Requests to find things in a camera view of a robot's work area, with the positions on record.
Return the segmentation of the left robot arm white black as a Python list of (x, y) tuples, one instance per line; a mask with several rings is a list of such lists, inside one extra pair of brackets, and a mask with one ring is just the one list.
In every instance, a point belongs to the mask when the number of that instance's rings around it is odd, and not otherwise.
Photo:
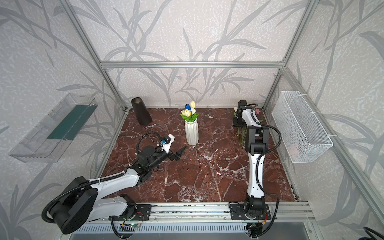
[(166, 159), (179, 161), (185, 150), (181, 148), (173, 153), (160, 147), (146, 146), (137, 154), (136, 161), (121, 173), (94, 180), (78, 177), (44, 207), (42, 219), (56, 224), (67, 235), (87, 222), (131, 212), (134, 202), (128, 196), (111, 199), (108, 196), (144, 183), (161, 162)]

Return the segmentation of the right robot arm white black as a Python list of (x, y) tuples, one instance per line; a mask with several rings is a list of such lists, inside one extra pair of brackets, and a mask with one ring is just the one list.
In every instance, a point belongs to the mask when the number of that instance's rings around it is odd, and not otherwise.
[(270, 129), (258, 119), (255, 105), (240, 100), (234, 110), (233, 126), (247, 129), (244, 148), (250, 162), (250, 180), (244, 203), (245, 216), (256, 219), (267, 212), (266, 192), (263, 188), (263, 165), (268, 150)]

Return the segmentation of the bright yellow artificial tulip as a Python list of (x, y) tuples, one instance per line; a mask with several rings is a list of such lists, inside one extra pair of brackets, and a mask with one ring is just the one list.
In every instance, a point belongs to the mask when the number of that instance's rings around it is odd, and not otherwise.
[(199, 114), (197, 113), (192, 114), (190, 110), (183, 110), (181, 113), (181, 116), (188, 123), (193, 123), (198, 118)]

